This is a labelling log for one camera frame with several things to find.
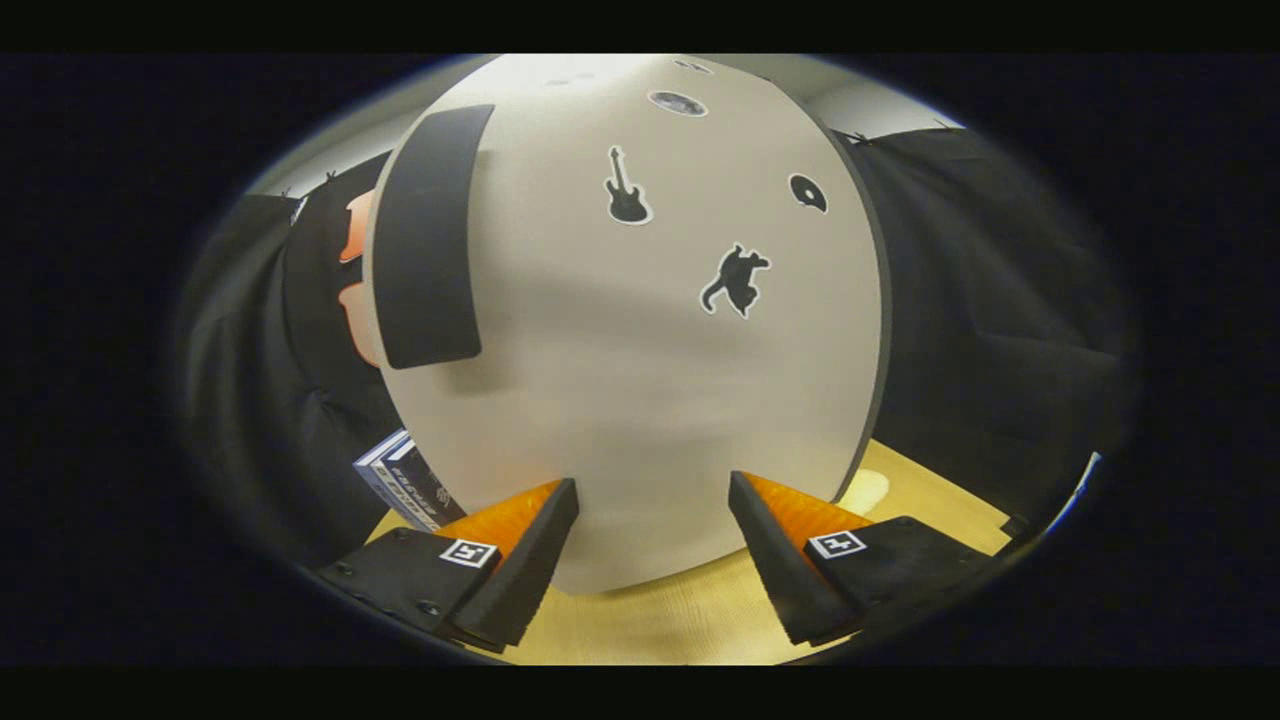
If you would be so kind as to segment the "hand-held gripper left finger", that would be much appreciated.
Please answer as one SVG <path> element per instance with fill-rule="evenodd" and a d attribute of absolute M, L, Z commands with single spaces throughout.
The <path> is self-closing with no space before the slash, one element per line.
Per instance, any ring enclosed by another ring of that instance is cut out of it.
<path fill-rule="evenodd" d="M 576 480 L 550 480 L 438 530 L 389 529 L 317 577 L 415 634 L 500 653 L 541 607 L 579 510 Z"/>

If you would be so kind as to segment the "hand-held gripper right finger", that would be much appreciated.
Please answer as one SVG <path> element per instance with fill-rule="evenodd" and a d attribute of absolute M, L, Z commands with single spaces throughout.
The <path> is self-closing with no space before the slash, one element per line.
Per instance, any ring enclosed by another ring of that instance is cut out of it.
<path fill-rule="evenodd" d="M 992 555 L 916 518 L 870 520 L 749 471 L 730 473 L 728 506 L 795 644 L 913 626 L 993 565 Z"/>

